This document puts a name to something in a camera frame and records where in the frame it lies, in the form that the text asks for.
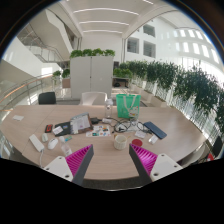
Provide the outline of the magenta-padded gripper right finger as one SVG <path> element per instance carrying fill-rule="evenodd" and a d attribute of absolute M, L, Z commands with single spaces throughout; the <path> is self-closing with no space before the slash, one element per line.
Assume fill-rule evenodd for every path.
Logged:
<path fill-rule="evenodd" d="M 140 183 L 143 186 L 182 169 L 168 155 L 164 153 L 156 155 L 134 144 L 129 145 L 129 155 L 135 164 Z"/>

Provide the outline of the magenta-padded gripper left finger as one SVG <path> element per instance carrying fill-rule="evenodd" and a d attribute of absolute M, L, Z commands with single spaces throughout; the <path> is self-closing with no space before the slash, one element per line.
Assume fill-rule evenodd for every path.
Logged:
<path fill-rule="evenodd" d="M 44 170 L 81 186 L 93 155 L 93 145 L 88 145 L 67 157 L 56 157 Z"/>

